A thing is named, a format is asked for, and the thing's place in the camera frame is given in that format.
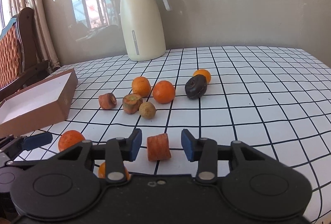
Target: chair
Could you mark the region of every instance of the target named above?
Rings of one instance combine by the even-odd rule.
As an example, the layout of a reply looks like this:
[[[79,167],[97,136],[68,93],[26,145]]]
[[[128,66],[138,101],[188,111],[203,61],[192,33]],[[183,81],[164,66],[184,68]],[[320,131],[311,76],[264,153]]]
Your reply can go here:
[[[34,10],[26,7],[1,32],[0,102],[48,75],[48,60],[37,62],[34,27]]]

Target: table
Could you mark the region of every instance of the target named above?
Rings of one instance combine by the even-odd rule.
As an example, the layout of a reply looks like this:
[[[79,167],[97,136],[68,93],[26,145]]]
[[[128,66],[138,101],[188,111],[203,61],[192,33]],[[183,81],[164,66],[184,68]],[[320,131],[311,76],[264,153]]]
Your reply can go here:
[[[136,161],[125,162],[131,173],[187,174],[195,176],[197,163],[188,162],[180,135],[187,128],[196,138],[208,137],[229,145],[241,140],[293,167],[311,182],[313,194],[305,216],[315,221],[331,210],[331,69],[302,49],[276,47],[203,47],[167,50],[165,55],[134,62],[127,55],[64,66],[74,68],[78,85],[68,120],[28,135],[49,131],[52,143],[23,152],[17,160],[46,159],[58,152],[60,135],[82,132],[94,144],[118,136],[128,137],[134,128],[143,134]],[[196,69],[212,75],[206,94],[189,100],[184,85]],[[157,113],[146,120],[139,113],[127,115],[122,98],[131,92],[137,76],[151,85],[168,80],[176,85],[176,97],[161,105],[153,97]],[[118,105],[101,110],[98,96],[113,92]],[[148,136],[168,133],[172,158],[147,160]],[[97,173],[101,161],[96,162]],[[218,162],[218,176],[229,173],[226,161]]]

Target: tangerine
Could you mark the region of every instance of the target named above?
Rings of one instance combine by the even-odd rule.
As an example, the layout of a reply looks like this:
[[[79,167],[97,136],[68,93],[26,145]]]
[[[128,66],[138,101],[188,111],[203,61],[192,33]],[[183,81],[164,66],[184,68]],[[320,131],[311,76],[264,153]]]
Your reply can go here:
[[[64,151],[83,140],[85,140],[85,137],[80,132],[76,130],[66,131],[59,139],[59,151]]]
[[[126,179],[129,180],[131,175],[129,174],[128,170],[126,169],[126,167],[124,166],[124,169],[125,169],[125,176],[126,176]],[[106,162],[103,162],[100,167],[99,167],[99,170],[98,170],[98,177],[99,178],[105,178],[106,177]]]
[[[175,87],[167,80],[161,80],[153,88],[153,97],[160,104],[167,104],[175,98]]]
[[[207,83],[211,81],[211,74],[206,69],[198,69],[193,73],[193,76],[195,75],[204,75],[206,77]]]
[[[139,94],[141,97],[147,97],[151,93],[152,87],[145,77],[136,77],[132,81],[132,92]]]

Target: glossy wall tile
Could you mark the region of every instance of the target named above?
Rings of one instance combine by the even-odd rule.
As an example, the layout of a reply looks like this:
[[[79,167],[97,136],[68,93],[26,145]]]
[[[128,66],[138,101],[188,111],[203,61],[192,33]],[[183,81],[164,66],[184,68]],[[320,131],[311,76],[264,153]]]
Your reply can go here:
[[[331,0],[157,0],[167,49],[214,45],[303,48],[331,64]],[[125,54],[120,0],[43,0],[61,61]]]

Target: cardboard box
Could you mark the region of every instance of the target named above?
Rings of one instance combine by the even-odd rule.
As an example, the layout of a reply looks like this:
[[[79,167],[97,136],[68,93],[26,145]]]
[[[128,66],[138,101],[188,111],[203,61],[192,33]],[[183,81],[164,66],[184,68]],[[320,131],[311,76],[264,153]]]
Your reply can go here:
[[[20,136],[68,118],[78,79],[74,69],[48,77],[0,103],[0,137]]]

